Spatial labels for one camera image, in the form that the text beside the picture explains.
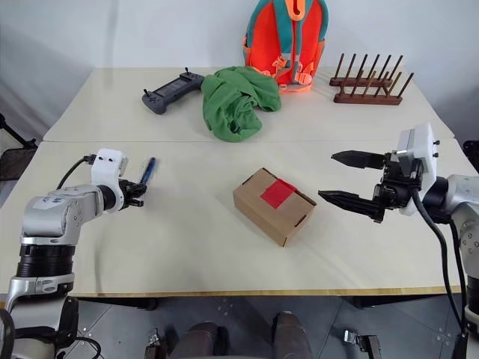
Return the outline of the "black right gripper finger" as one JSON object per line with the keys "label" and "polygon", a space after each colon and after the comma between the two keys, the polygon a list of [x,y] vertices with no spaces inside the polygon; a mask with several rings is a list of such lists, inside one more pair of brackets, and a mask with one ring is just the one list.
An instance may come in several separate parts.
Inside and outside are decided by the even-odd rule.
{"label": "black right gripper finger", "polygon": [[331,155],[331,159],[353,168],[383,169],[385,156],[357,150],[347,150]]}
{"label": "black right gripper finger", "polygon": [[375,203],[345,191],[318,191],[318,195],[326,202],[333,204],[349,212],[366,215],[375,218]]}

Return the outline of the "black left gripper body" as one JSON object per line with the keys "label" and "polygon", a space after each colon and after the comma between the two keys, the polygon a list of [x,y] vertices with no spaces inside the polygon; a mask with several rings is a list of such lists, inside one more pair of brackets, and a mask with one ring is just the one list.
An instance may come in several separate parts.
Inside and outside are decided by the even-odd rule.
{"label": "black left gripper body", "polygon": [[126,209],[129,206],[135,204],[137,200],[133,197],[135,193],[136,184],[134,182],[130,182],[126,179],[119,180],[119,186],[121,192],[123,194],[123,206],[122,209]]}

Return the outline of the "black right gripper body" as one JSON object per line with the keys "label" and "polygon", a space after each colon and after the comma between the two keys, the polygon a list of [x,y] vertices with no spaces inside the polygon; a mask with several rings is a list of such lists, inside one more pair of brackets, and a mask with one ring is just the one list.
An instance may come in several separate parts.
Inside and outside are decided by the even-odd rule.
{"label": "black right gripper body", "polygon": [[414,190],[421,190],[424,166],[420,159],[413,159],[410,171],[403,173],[399,159],[393,153],[385,154],[382,179],[373,191],[377,205],[371,219],[381,223],[387,209],[406,208]]}

